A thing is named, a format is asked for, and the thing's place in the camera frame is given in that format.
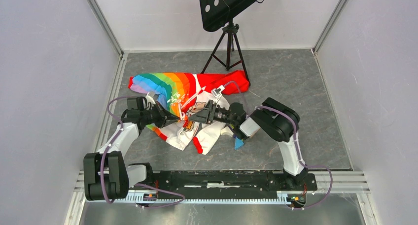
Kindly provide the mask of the rainbow cartoon zip jacket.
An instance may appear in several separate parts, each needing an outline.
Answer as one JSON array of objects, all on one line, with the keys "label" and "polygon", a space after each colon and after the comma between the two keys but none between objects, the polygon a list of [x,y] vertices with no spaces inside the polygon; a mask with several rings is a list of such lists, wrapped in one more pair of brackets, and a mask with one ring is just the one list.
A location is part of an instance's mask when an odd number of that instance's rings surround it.
[{"label": "rainbow cartoon zip jacket", "polygon": [[226,95],[244,93],[250,83],[244,71],[228,74],[192,74],[184,72],[143,73],[129,79],[128,88],[140,94],[154,92],[157,101],[168,111],[180,117],[180,121],[164,128],[148,125],[163,141],[184,150],[193,143],[199,154],[206,155],[220,137],[225,123],[201,124],[188,117],[201,110],[209,100],[215,102],[211,90],[223,85],[223,97],[217,103],[229,108]]}]

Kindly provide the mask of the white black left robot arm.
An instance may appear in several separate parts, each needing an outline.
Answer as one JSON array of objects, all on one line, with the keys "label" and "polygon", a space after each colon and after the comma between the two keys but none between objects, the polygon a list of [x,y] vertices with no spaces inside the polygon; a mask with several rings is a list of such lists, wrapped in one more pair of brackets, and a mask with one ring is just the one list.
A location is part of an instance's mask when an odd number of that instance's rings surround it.
[{"label": "white black left robot arm", "polygon": [[142,189],[151,188],[155,176],[148,172],[147,165],[126,166],[124,157],[148,125],[163,128],[180,120],[149,96],[125,99],[127,108],[117,118],[115,133],[98,151],[86,154],[83,159],[84,192],[88,201],[113,203],[125,198],[136,183]]}]

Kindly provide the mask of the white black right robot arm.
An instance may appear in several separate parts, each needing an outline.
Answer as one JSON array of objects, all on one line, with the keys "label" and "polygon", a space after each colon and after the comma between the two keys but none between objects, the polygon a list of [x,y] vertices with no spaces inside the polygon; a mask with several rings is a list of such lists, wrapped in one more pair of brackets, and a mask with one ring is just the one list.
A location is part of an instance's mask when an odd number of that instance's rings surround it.
[{"label": "white black right robot arm", "polygon": [[203,124],[225,123],[240,141],[259,130],[264,131],[279,145],[286,186],[296,190],[304,184],[308,170],[298,146],[300,117],[293,109],[269,97],[248,115],[241,103],[234,102],[226,109],[210,100],[189,120]]}]

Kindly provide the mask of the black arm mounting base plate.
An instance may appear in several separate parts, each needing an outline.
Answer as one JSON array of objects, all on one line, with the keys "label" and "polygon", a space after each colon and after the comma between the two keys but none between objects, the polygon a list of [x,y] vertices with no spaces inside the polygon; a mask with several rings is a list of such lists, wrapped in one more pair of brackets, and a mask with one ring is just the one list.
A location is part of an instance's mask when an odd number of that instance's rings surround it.
[{"label": "black arm mounting base plate", "polygon": [[306,193],[318,189],[315,175],[303,170],[292,176],[276,170],[161,170],[128,174],[135,190],[157,188],[157,199],[274,199],[278,192]]}]

